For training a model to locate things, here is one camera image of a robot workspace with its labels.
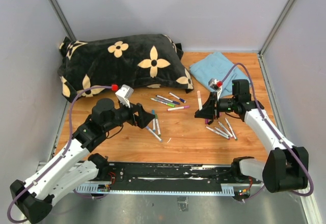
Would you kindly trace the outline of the purple cap marker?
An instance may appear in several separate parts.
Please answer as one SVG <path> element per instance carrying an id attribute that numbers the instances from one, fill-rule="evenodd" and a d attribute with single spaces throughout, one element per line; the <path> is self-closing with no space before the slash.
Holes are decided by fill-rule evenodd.
<path id="1" fill-rule="evenodd" d="M 208 129 L 208 130 L 210 130 L 210 131 L 212 131 L 212 132 L 214 132 L 215 134 L 218 134 L 218 135 L 220 135 L 220 136 L 222 136 L 222 137 L 224 137 L 226 139 L 229 139 L 229 136 L 225 135 L 224 133 L 221 133 L 219 131 L 216 131 L 216 130 L 208 127 L 208 126 L 205 126 L 205 128 Z"/>

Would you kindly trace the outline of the pink cap marker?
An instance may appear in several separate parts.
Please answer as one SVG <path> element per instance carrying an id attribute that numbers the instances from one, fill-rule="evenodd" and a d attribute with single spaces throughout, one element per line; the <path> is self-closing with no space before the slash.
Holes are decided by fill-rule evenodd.
<path id="1" fill-rule="evenodd" d="M 231 137 L 233 138 L 233 134 L 220 122 L 218 121 L 218 124 L 223 128 L 223 130 Z"/>

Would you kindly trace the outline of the black cap marker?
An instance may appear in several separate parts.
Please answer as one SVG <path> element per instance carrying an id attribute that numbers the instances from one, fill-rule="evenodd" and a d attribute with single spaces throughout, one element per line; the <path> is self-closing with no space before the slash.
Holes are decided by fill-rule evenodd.
<path id="1" fill-rule="evenodd" d="M 228 138 L 229 135 L 226 132 L 223 132 L 222 130 L 218 129 L 217 127 L 214 127 L 214 129 L 220 133 L 222 136 L 224 136 L 225 138 Z"/>

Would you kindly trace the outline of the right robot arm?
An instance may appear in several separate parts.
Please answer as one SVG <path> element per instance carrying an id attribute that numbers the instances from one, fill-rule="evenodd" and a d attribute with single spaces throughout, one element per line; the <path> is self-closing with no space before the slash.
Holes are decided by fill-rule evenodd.
<path id="1" fill-rule="evenodd" d="M 195 117 L 207 119 L 211 124 L 221 113 L 234 112 L 255 132 L 268 153 L 266 162 L 251 156 L 235 158 L 231 164 L 232 180 L 243 183 L 248 177 L 256 178 L 271 193 L 306 188 L 308 151 L 296 147 L 273 124 L 263 105 L 252 99 L 249 81 L 233 80 L 231 98 L 220 97 L 221 81 L 212 78 L 208 84 L 213 91 L 202 108 L 195 112 Z"/>

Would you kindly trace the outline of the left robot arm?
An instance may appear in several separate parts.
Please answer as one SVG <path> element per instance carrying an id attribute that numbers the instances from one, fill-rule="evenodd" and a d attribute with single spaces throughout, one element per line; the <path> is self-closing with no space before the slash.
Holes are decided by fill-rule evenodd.
<path id="1" fill-rule="evenodd" d="M 154 118 L 140 103 L 120 102 L 119 108 L 115 108 L 109 98 L 98 100 L 85 122 L 69 136 L 54 158 L 26 180 L 15 180 L 10 185 L 13 198 L 10 205 L 16 205 L 30 223 L 41 222 L 74 188 L 92 179 L 103 181 L 108 177 L 109 168 L 102 163 L 86 161 L 79 169 L 71 168 L 108 139 L 112 129 L 123 127 L 124 123 L 143 129 Z"/>

